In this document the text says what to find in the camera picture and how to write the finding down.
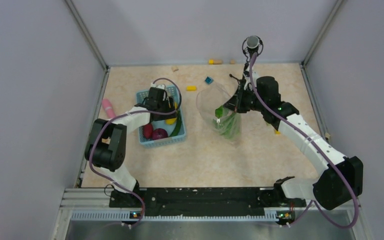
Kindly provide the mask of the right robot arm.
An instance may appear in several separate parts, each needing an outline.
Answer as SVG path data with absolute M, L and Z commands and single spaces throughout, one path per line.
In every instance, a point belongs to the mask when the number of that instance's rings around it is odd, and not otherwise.
M 288 176 L 275 182 L 273 200 L 287 206 L 293 199 L 317 201 L 326 210 L 352 200 L 363 192 L 362 161 L 334 149 L 304 120 L 291 103 L 283 101 L 279 84 L 272 76 L 259 77 L 252 86 L 249 78 L 237 80 L 234 95 L 223 105 L 238 114 L 256 111 L 275 130 L 289 138 L 307 157 L 318 176 L 315 179 Z

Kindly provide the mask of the yellow mango toy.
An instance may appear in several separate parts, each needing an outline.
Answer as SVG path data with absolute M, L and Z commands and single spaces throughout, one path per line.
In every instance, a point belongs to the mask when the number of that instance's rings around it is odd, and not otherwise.
M 178 107 L 178 104 L 177 104 L 177 102 L 174 102 L 174 108 L 176 109 Z M 167 125 L 173 125 L 173 124 L 175 124 L 176 122 L 177 122 L 177 116 L 176 117 L 174 117 L 174 118 L 170 118 L 170 119 L 166 119 L 165 120 L 165 124 L 167 124 Z

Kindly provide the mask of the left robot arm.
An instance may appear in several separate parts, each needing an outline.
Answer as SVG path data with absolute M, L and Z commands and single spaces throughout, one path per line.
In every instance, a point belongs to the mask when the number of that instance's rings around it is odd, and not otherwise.
M 111 119 L 96 119 L 89 133 L 84 157 L 90 170 L 106 179 L 114 190 L 122 193 L 121 200 L 129 207 L 144 201 L 135 190 L 137 180 L 124 165 L 127 136 L 154 121 L 176 117 L 175 100 L 165 85 L 152 84 L 147 97 L 126 113 Z

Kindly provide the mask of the clear zip top bag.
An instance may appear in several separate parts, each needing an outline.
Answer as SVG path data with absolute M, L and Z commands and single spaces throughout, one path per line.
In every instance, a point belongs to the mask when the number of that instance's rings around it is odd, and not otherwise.
M 209 128 L 234 144 L 242 135 L 242 118 L 240 114 L 224 106 L 230 98 L 231 95 L 222 84 L 213 82 L 197 94 L 195 105 Z

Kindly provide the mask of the green lettuce toy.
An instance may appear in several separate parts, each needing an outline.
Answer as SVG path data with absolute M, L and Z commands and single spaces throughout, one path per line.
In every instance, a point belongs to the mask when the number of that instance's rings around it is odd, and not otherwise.
M 241 133 L 242 119 L 239 113 L 220 106 L 214 111 L 214 115 L 214 127 L 221 136 L 233 140 Z

